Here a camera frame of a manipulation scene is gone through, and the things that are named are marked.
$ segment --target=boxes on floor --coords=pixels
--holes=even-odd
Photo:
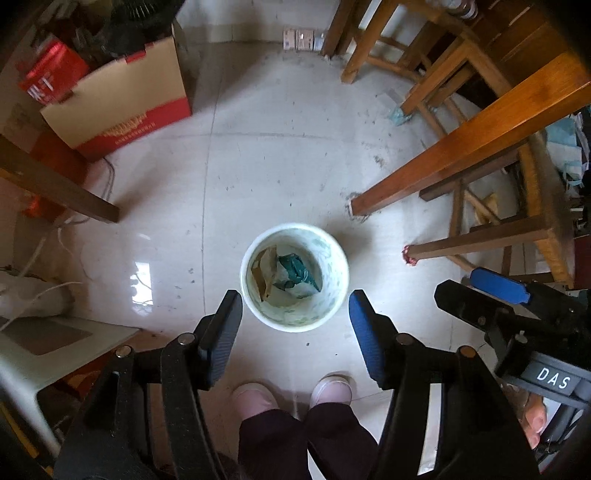
[[[176,47],[175,38],[167,37],[111,61],[41,114],[69,147],[91,161],[186,118],[191,110]]]

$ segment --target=cloth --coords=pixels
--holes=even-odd
[[[378,444],[341,403],[316,405],[303,422],[268,410],[240,426],[238,463],[248,480],[311,480],[308,450],[326,480],[363,480]]]

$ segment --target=tile floor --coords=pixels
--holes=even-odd
[[[54,243],[41,259],[39,268],[52,275],[84,282],[72,288],[74,314],[141,327],[136,348],[161,346],[214,312],[227,289],[239,289],[243,253],[259,233],[305,222],[337,238],[349,259],[350,288],[364,289],[398,330],[440,349],[468,343],[494,362],[482,335],[433,300],[438,283],[459,281],[460,269],[444,258],[416,267],[402,261],[404,245],[447,235],[450,198],[427,204],[414,195],[366,219],[348,213],[356,192],[436,140],[419,117],[401,127],[387,119],[381,94],[393,89],[404,97],[410,82],[365,67],[353,85],[343,85],[341,60],[285,53],[276,44],[193,46],[189,57],[193,71],[199,66],[194,115],[110,156],[111,201],[121,208],[121,221],[66,228],[73,256]],[[458,102],[468,116],[478,111]],[[444,110],[437,114],[455,126]],[[95,164],[90,188],[100,191],[105,176],[104,164]],[[481,195],[500,192],[509,199],[499,206],[502,216],[515,213],[501,173],[474,188]],[[465,215],[472,221],[469,208]],[[499,268],[500,252],[472,260]],[[316,382],[331,372],[352,377],[356,399],[379,392],[345,306],[324,326],[300,334],[272,330],[246,309],[225,376],[202,395],[217,447],[236,454],[238,422],[227,400],[239,384],[264,381],[285,408],[301,413]],[[372,398],[381,401],[355,405],[379,436],[388,394]],[[363,409],[367,404],[375,408]]]

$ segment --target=blue gripper pad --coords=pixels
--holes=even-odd
[[[388,317],[375,313],[363,290],[349,296],[349,318],[369,376],[383,388],[385,351],[398,332]]]
[[[486,268],[476,268],[470,275],[474,288],[513,305],[528,303],[530,294],[525,285]]]

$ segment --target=shoe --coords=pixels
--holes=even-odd
[[[353,400],[353,390],[346,378],[333,375],[323,378],[318,382],[312,391],[310,399],[310,408],[320,403],[344,403],[351,405]]]
[[[232,394],[232,402],[242,421],[279,408],[273,394],[259,383],[247,383],[238,387]]]

